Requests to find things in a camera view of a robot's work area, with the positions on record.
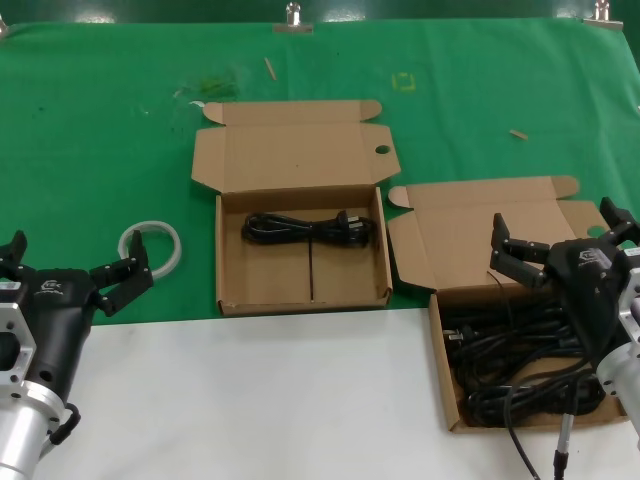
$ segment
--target white ring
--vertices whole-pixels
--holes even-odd
[[[182,256],[182,244],[180,243],[180,237],[178,236],[178,232],[169,225],[168,223],[158,222],[156,220],[150,220],[147,222],[136,223],[135,225],[130,226],[120,237],[120,241],[118,242],[118,255],[120,258],[125,259],[129,256],[127,251],[127,241],[133,235],[134,230],[140,230],[143,232],[165,232],[171,236],[173,240],[173,253],[171,257],[163,266],[151,272],[154,280],[158,280],[166,275],[169,275],[174,268],[180,262],[180,257]]]

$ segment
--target box flap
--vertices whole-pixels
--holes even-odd
[[[382,112],[376,100],[328,100],[315,102],[207,103],[203,109],[209,120],[233,125],[292,125],[358,123]]]
[[[584,236],[585,227],[602,222],[595,206],[557,201],[577,192],[573,177],[394,187],[389,200],[413,209],[389,222],[398,275],[437,290],[492,285],[495,280],[487,271],[494,214],[502,213],[514,238],[553,244]]]
[[[375,100],[209,103],[192,178],[221,193],[370,185],[400,171]]]

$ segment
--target green tablecloth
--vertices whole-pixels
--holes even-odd
[[[219,315],[215,194],[190,180],[207,122],[192,100],[374,98],[403,168],[390,185],[571,174],[581,198],[610,195],[640,215],[640,76],[622,33],[576,20],[324,24],[313,35],[25,25],[0,43],[0,78],[0,241],[25,230],[25,263],[113,261],[141,220],[182,237],[178,269],[99,324]],[[170,242],[149,249],[157,266]],[[418,304],[399,289],[392,307]]]

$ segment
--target open cardboard box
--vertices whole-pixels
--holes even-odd
[[[361,123],[376,101],[208,103],[223,127],[198,131],[192,178],[216,199],[216,297],[225,315],[385,306],[392,293],[387,234],[376,182],[400,171],[388,127]],[[245,218],[275,212],[300,220],[340,210],[371,218],[364,248],[313,242],[256,245]]]
[[[487,273],[491,255],[493,216],[502,213],[513,238],[554,244],[587,237],[592,226],[608,229],[592,202],[562,200],[578,192],[572,177],[537,177],[452,182],[394,187],[389,200],[413,209],[389,222],[393,253],[401,281],[435,290],[429,303],[429,328],[438,368],[448,428],[478,430],[460,408],[462,389],[447,361],[441,308],[502,302],[500,288]],[[509,296],[530,295],[513,280],[493,272]],[[522,376],[556,370],[575,359],[542,359]],[[607,396],[591,414],[575,424],[599,425],[626,419],[619,401]],[[528,428],[556,429],[560,415],[539,414]]]

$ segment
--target white table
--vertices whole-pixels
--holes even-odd
[[[82,422],[36,479],[530,478],[504,431],[446,430],[425,316],[95,327],[70,397]],[[557,435],[521,437],[552,479]],[[628,422],[574,432],[565,478],[638,478],[637,440]]]

